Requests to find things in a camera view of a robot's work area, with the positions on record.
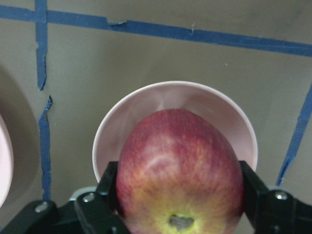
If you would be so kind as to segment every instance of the red apple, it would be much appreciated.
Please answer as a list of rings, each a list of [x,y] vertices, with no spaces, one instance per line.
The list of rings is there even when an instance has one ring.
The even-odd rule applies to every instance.
[[[133,129],[116,189],[132,234],[230,234],[243,212],[243,177],[231,145],[180,109],[155,112]]]

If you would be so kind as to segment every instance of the pink plate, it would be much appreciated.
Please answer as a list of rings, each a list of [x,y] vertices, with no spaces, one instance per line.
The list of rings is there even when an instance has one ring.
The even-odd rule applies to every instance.
[[[104,117],[92,152],[97,180],[100,180],[109,161],[119,159],[129,133],[143,118],[170,108],[185,109],[209,121],[227,138],[237,158],[256,169],[258,149],[255,133],[249,119],[234,101],[203,84],[165,81],[135,90]]]
[[[12,182],[13,150],[11,139],[0,115],[0,207],[3,205]]]

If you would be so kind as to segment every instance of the bowl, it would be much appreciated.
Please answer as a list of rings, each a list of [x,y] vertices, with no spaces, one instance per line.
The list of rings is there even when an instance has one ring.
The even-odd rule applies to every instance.
[[[0,115],[0,207],[9,193],[13,176],[13,149],[11,139]]]
[[[237,159],[246,161],[256,170],[256,136],[249,119],[233,100],[203,84],[165,81],[128,94],[104,117],[92,149],[97,181],[100,181],[108,162],[119,159],[122,147],[134,127],[148,115],[164,109],[185,109],[203,117],[227,138]]]

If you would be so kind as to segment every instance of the painter's tape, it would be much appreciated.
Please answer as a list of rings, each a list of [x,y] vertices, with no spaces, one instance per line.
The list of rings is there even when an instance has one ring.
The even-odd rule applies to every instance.
[[[291,142],[289,144],[282,168],[279,172],[279,175],[276,181],[277,186],[280,186],[283,183],[285,174],[297,155],[303,134],[306,130],[306,127],[308,125],[308,122],[311,116],[311,112],[312,112],[312,84],[310,86],[309,92],[301,108],[301,111],[297,120],[297,124],[294,130],[294,133],[292,135]]]
[[[48,50],[47,1],[36,0],[37,86],[43,90],[46,82],[46,54]]]
[[[24,8],[0,5],[0,18],[35,22],[36,14]]]
[[[128,20],[123,24],[112,26],[107,22],[106,17],[48,11],[48,22],[312,57],[312,45],[310,44],[191,30],[140,21]]]
[[[40,130],[40,155],[42,167],[43,200],[50,200],[51,198],[50,126],[47,119],[47,111],[50,109],[52,104],[52,98],[49,97],[38,121],[38,126]]]

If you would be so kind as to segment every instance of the table surface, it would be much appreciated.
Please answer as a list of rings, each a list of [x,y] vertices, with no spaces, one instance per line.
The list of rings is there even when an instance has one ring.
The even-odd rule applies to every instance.
[[[0,0],[1,6],[33,12],[35,1]],[[190,35],[174,39],[172,35],[145,35],[142,28],[118,32],[48,22],[47,80],[40,91],[35,23],[8,19],[0,11],[0,113],[14,151],[13,181],[0,208],[0,227],[26,203],[42,199],[37,122],[49,96],[53,99],[47,111],[51,199],[59,206],[75,190],[97,184],[92,146],[112,106],[140,87],[166,80],[202,83],[232,98],[257,136],[256,172],[267,185],[275,184],[312,80],[312,58],[300,51],[303,48],[311,54],[311,1],[50,0],[48,10],[128,20],[135,25],[147,22],[146,30],[170,25],[171,32],[187,29]],[[190,41],[192,34],[196,37],[202,30],[224,33],[218,35],[229,41]],[[205,35],[217,40],[217,35]],[[241,43],[231,45],[233,38]],[[269,44],[263,49],[255,44],[248,48],[248,40]],[[286,44],[274,47],[275,42]],[[287,46],[297,47],[298,54],[285,53]],[[312,203],[311,139],[312,123],[308,122],[283,182],[285,189],[307,203]],[[252,233],[245,217],[235,233]]]

